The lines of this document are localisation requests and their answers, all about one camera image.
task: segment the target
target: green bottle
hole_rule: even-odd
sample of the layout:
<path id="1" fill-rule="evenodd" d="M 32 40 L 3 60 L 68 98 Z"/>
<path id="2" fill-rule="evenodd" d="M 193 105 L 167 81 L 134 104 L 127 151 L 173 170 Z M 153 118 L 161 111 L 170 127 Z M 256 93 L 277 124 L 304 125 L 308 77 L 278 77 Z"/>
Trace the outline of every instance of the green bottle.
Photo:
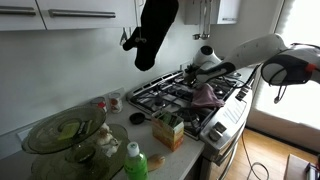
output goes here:
<path id="1" fill-rule="evenodd" d="M 148 179 L 147 158 L 140 152 L 136 142 L 130 142 L 127 146 L 128 153 L 124 162 L 124 169 L 129 180 Z"/>

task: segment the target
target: white cabinet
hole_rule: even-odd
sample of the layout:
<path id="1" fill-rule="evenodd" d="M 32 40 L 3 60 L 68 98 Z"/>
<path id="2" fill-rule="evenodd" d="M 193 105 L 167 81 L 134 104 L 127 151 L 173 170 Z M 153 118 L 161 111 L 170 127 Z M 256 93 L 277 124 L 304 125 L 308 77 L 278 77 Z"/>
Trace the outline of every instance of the white cabinet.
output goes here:
<path id="1" fill-rule="evenodd" d="M 0 31 L 45 29 L 35 0 L 0 0 Z"/>
<path id="2" fill-rule="evenodd" d="M 185 24 L 207 24 L 209 20 L 210 24 L 235 24 L 240 4 L 241 0 L 186 0 Z"/>
<path id="3" fill-rule="evenodd" d="M 137 25 L 136 0 L 37 0 L 37 2 L 48 30 Z"/>

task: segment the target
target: pink cloth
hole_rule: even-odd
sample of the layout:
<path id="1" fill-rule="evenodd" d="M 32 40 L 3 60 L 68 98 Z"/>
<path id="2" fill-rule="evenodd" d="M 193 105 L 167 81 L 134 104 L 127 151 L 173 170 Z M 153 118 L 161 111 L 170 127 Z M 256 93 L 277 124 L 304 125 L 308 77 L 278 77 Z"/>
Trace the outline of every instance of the pink cloth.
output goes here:
<path id="1" fill-rule="evenodd" d="M 217 98 L 214 89 L 209 84 L 203 84 L 202 87 L 193 92 L 191 107 L 194 108 L 215 108 L 223 107 L 225 102 Z"/>

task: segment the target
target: glass cake stand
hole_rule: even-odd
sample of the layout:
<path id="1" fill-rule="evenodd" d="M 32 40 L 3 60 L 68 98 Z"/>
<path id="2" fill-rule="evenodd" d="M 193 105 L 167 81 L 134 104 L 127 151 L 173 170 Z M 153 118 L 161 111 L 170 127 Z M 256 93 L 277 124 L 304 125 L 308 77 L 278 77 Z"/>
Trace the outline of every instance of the glass cake stand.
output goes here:
<path id="1" fill-rule="evenodd" d="M 108 124 L 120 144 L 111 157 L 95 143 L 95 133 L 105 122 L 106 113 L 94 106 L 78 106 L 50 116 L 36 125 L 22 142 L 27 153 L 39 154 L 32 164 L 36 180 L 110 179 L 124 164 L 129 143 L 124 127 Z M 71 124 L 78 125 L 72 137 L 62 137 Z"/>

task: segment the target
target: kitchen counter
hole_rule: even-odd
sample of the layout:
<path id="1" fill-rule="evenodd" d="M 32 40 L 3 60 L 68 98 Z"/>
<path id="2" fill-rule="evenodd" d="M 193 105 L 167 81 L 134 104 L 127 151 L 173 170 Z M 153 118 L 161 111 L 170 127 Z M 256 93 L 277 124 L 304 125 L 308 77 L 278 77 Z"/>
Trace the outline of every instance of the kitchen counter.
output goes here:
<path id="1" fill-rule="evenodd" d="M 135 112 L 140 112 L 140 110 L 124 101 L 123 111 L 119 114 L 108 112 L 106 123 L 124 126 L 128 131 L 130 141 L 138 142 L 140 149 L 146 156 L 151 156 L 155 153 L 165 156 L 164 166 L 150 172 L 150 179 L 184 179 L 201 155 L 204 143 L 202 141 L 195 141 L 184 135 L 184 142 L 182 145 L 175 152 L 172 152 L 152 136 L 151 122 L 145 121 L 140 125 L 133 125 L 130 123 L 129 116 Z M 31 165 L 35 157 L 36 155 L 30 155 L 20 151 L 2 159 L 0 161 L 1 176 L 6 180 L 28 179 L 31 175 Z M 123 169 L 114 177 L 115 180 L 122 180 L 125 178 Z"/>

